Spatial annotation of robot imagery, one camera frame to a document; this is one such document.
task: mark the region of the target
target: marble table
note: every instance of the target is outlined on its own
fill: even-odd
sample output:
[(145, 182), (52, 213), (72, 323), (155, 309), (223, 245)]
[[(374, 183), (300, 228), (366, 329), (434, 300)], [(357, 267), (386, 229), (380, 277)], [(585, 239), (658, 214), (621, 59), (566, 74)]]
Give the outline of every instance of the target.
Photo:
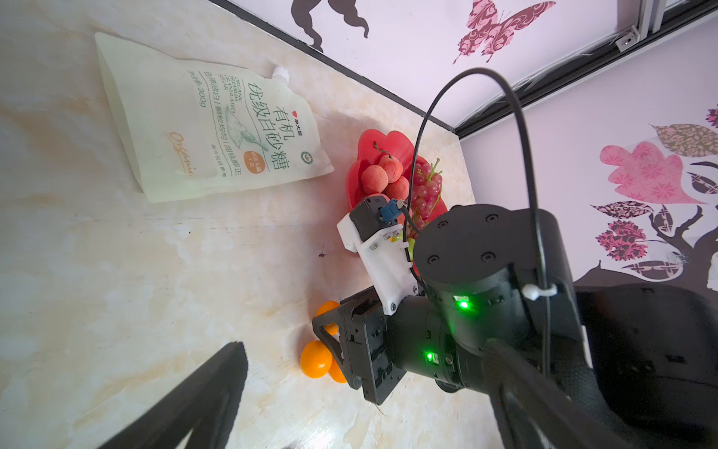
[[(288, 68), (336, 170), (149, 203), (97, 31), (263, 76)], [(250, 371), (228, 448), (501, 447), (485, 395), (410, 374), (377, 407), (299, 370), (318, 306), (370, 285), (335, 227), (358, 137), (413, 140), (420, 117), (204, 0), (4, 1), (0, 54), (0, 447), (94, 448), (230, 341)], [(421, 153), (442, 158), (449, 207), (473, 203), (455, 135), (430, 125)]]

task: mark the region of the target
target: black wall trim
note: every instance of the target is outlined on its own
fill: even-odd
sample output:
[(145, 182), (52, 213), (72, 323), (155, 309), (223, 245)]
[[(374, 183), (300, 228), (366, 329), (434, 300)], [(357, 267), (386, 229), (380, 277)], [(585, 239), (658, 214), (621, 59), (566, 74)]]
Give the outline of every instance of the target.
[[(623, 53), (611, 42), (599, 47), (591, 55), (578, 57), (558, 67), (542, 78), (536, 85), (530, 88), (519, 88), (516, 93), (521, 105), (526, 107), (717, 9), (718, 0), (691, 1), (687, 4), (675, 6), (666, 11), (661, 23), (661, 29), (658, 32), (648, 35), (646, 39), (633, 45)], [(455, 132), (459, 139), (463, 139), (510, 114), (511, 108), (502, 97), (484, 111), (465, 120), (456, 127)]]
[[(323, 62), (326, 65), (329, 65), (331, 68), (336, 70), (337, 72), (340, 72), (349, 78), (352, 78), (355, 81), (358, 81), (359, 83), (362, 83), (366, 87), (370, 88), (372, 91), (375, 91), (376, 93), (380, 93), (381, 95), (385, 96), (386, 98), (397, 102), (398, 104), (402, 105), (403, 107), (407, 108), (408, 110), (417, 113), (421, 117), (426, 116), (426, 112), (422, 111), (421, 109), (417, 108), (413, 104), (409, 103), (408, 101), (404, 100), (403, 98), (397, 96), (395, 93), (392, 93), (390, 91), (387, 91), (385, 88), (381, 87), (379, 84), (374, 83), (372, 80), (369, 80), (367, 78), (364, 78), (363, 76), (359, 75), (358, 73), (346, 68), (345, 66), (341, 65), (340, 63), (334, 61), (333, 59), (329, 58), (322, 52), (316, 51), (314, 48), (311, 48), (309, 45), (305, 44), (301, 40), (298, 40), (289, 34), (281, 31), (279, 28), (274, 27), (270, 25), (269, 23), (265, 22), (264, 20), (260, 19), (259, 17), (255, 16), (254, 14), (250, 13), (249, 11), (246, 11), (245, 9), (240, 8), (239, 6), (235, 5), (234, 3), (229, 2), (228, 0), (210, 0), (215, 5), (219, 6), (222, 9), (225, 9), (232, 14), (236, 15), (242, 20), (245, 20), (255, 27), (262, 29), (265, 32), (268, 32), (272, 36), (275, 36), (277, 39), (281, 39), (285, 41), (287, 44), (291, 45), (292, 47), (301, 50), (304, 53), (307, 53), (309, 56), (313, 57), (316, 60), (319, 60)], [(456, 134), (456, 131), (452, 126), (447, 125), (443, 121), (434, 118), (433, 116), (429, 117), (429, 120), (433, 121), (435, 124), (439, 125), (440, 127), (451, 131), (452, 133)]]

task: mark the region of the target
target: blue connector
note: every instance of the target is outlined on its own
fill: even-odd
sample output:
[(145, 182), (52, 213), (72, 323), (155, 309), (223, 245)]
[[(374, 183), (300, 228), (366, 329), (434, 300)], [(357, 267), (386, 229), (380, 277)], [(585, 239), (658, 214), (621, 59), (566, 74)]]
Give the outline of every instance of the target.
[(401, 215), (401, 209), (397, 206), (396, 200), (389, 201), (389, 204), (379, 209), (381, 213), (381, 220), (384, 223), (391, 223), (396, 220), (396, 217)]

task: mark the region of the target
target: white cable tie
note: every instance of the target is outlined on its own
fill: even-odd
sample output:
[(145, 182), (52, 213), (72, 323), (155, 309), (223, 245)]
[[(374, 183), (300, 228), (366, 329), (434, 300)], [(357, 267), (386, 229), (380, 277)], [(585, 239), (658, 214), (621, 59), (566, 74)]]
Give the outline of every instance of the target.
[(547, 290), (541, 290), (538, 285), (534, 284), (526, 284), (521, 289), (523, 297), (531, 301), (536, 301), (542, 296), (555, 296), (558, 292), (559, 289), (556, 287), (556, 284), (551, 284), (551, 287)]

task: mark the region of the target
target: orange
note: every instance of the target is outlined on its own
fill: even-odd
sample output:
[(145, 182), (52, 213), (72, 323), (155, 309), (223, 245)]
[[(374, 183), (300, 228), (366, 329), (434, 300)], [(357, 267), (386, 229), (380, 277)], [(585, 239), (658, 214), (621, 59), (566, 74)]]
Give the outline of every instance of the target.
[(342, 373), (342, 369), (337, 364), (337, 361), (332, 359), (332, 365), (329, 367), (329, 375), (334, 379), (335, 382), (338, 382), (340, 384), (346, 384), (347, 379), (344, 377), (344, 373)]
[(324, 343), (310, 341), (302, 351), (299, 365), (302, 367), (302, 373), (307, 377), (318, 379), (329, 371), (332, 366), (332, 360), (334, 360), (332, 353), (324, 346)]
[[(332, 309), (336, 309), (339, 307), (339, 303), (336, 301), (327, 301), (324, 304), (322, 304), (322, 307), (317, 310), (317, 316), (321, 315), (322, 313), (329, 312)], [(324, 327), (324, 330), (326, 330), (329, 335), (337, 335), (337, 332), (339, 332), (339, 326), (336, 324), (327, 324)]]

